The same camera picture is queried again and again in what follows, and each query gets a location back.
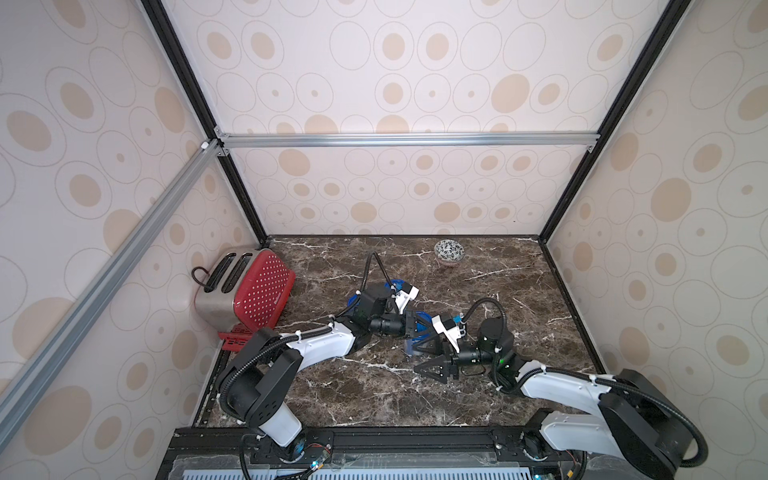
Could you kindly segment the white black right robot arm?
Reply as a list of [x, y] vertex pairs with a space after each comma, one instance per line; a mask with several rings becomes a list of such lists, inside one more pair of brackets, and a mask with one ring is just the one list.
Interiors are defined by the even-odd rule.
[[482, 366], [501, 394], [572, 408], [542, 409], [531, 418], [521, 436], [530, 458], [580, 450], [623, 459], [651, 479], [672, 479], [708, 459], [699, 428], [640, 372], [598, 375], [546, 366], [517, 352], [504, 311], [484, 319], [474, 341], [465, 337], [470, 317], [407, 315], [413, 350], [432, 356], [414, 370], [446, 383], [465, 366]]

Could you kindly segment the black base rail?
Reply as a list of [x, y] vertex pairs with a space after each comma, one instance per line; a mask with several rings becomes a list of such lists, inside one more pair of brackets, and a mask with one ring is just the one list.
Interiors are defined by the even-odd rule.
[[581, 479], [586, 453], [525, 446], [514, 427], [308, 428], [280, 447], [246, 428], [181, 428], [160, 479]]

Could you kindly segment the silver aluminium crossbar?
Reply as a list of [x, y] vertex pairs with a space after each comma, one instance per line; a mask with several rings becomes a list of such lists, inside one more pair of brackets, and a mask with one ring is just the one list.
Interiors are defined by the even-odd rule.
[[597, 132], [438, 132], [350, 134], [223, 134], [220, 141], [233, 148], [389, 148], [586, 145], [599, 140]]

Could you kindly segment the red polka dot toaster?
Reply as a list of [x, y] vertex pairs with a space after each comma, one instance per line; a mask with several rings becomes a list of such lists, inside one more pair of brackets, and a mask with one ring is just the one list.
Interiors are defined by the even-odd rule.
[[233, 247], [209, 270], [195, 267], [196, 313], [220, 333], [238, 325], [250, 332], [274, 328], [296, 274], [270, 249]]

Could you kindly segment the blue lid container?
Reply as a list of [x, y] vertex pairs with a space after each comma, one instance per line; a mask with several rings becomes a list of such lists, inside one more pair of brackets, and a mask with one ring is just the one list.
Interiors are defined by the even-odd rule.
[[[417, 311], [414, 314], [416, 316], [416, 322], [417, 322], [416, 328], [417, 328], [417, 331], [416, 331], [415, 336], [413, 338], [416, 338], [416, 337], [419, 337], [419, 336], [425, 335], [425, 334], [437, 334], [434, 331], [434, 329], [433, 329], [433, 326], [432, 326], [432, 323], [431, 323], [431, 317], [427, 313], [425, 313], [423, 311]], [[413, 339], [413, 338], [406, 338], [404, 340], [404, 351], [405, 351], [405, 354], [407, 356], [412, 356], [410, 354], [410, 340]]]
[[417, 287], [401, 279], [391, 279], [389, 286], [395, 295], [403, 293], [404, 295], [416, 296], [419, 292]]

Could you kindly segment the silver aluminium left rail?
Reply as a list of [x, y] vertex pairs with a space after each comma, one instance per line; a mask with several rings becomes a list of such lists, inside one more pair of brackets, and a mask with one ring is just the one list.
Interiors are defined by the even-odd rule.
[[2, 449], [7, 448], [188, 192], [220, 152], [221, 142], [217, 139], [207, 140], [198, 149], [1, 395]]

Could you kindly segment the red plastic rack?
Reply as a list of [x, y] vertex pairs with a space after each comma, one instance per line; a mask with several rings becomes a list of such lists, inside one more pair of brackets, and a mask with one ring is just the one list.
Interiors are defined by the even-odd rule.
[[223, 351], [240, 352], [252, 338], [253, 332], [244, 324], [239, 323], [229, 332], [219, 332], [218, 336], [222, 341], [221, 349]]

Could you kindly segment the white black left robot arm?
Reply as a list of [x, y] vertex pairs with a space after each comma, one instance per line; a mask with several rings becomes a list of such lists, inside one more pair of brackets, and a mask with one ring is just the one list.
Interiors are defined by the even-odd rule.
[[360, 287], [327, 325], [291, 334], [264, 328], [216, 378], [220, 409], [280, 447], [298, 448], [303, 425], [285, 403], [299, 372], [345, 357], [375, 335], [409, 338], [418, 315], [408, 308], [419, 289], [393, 279], [375, 252], [366, 258]]

